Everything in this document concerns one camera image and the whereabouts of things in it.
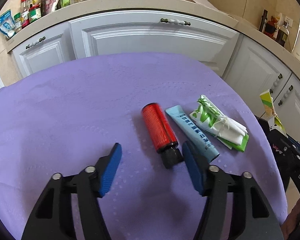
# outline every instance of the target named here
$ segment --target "human hand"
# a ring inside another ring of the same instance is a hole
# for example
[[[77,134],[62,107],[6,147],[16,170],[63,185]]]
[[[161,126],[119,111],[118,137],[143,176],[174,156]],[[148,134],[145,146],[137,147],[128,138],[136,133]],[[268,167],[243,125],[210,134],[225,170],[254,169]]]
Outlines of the human hand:
[[[291,213],[287,216],[285,222],[281,226],[284,240],[287,240],[289,235],[295,230],[297,224],[300,221],[300,198],[297,201]]]

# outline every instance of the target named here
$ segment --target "electrical outlet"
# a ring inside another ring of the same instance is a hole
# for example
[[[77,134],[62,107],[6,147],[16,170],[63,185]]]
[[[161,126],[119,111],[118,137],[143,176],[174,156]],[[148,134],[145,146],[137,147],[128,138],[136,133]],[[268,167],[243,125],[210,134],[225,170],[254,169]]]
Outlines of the electrical outlet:
[[[285,19],[284,19],[284,21],[288,23],[289,27],[292,27],[293,20],[291,18],[289,18],[288,16],[286,16]]]

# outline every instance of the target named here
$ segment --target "metal screw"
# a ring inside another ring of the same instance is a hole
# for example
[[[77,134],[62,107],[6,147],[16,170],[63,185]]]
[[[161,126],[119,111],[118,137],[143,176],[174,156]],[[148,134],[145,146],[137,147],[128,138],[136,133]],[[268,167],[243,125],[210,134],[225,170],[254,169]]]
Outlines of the metal screw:
[[[62,177],[61,173],[55,173],[55,174],[52,175],[52,178],[54,180],[60,179],[61,177]]]
[[[219,171],[219,167],[218,167],[218,166],[215,166],[215,165],[211,165],[211,166],[209,167],[209,171],[218,172],[218,171]]]
[[[247,171],[243,173],[243,176],[245,178],[247,178],[247,179],[251,179],[252,178],[252,174],[250,172],[247,172]]]
[[[87,173],[91,173],[91,172],[94,172],[96,170],[96,168],[94,166],[88,166],[84,170]]]

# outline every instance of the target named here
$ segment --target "red cylinder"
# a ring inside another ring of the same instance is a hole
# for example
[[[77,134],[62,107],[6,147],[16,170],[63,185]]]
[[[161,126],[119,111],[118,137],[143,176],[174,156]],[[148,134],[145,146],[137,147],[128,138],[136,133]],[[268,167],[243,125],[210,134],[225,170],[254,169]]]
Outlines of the red cylinder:
[[[170,169],[183,161],[182,155],[176,147],[178,141],[168,120],[157,103],[151,103],[142,108],[150,138],[157,153],[161,154],[164,166]]]

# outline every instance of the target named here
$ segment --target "white cabinet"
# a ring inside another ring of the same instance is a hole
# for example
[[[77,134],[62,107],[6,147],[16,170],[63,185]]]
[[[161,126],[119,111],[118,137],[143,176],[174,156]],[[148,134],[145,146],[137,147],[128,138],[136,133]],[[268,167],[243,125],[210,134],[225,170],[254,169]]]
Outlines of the white cabinet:
[[[300,142],[300,81],[295,75],[289,78],[274,101],[274,108],[286,132]]]
[[[68,22],[34,35],[15,47],[12,53],[23,77],[74,60]]]
[[[161,22],[162,18],[181,24]],[[179,53],[206,64],[219,76],[239,36],[211,21],[152,10],[106,12],[69,23],[77,58],[123,52]]]
[[[272,97],[276,99],[291,71],[271,52],[246,36],[233,58],[223,78],[260,117],[265,110],[259,95],[273,87]]]

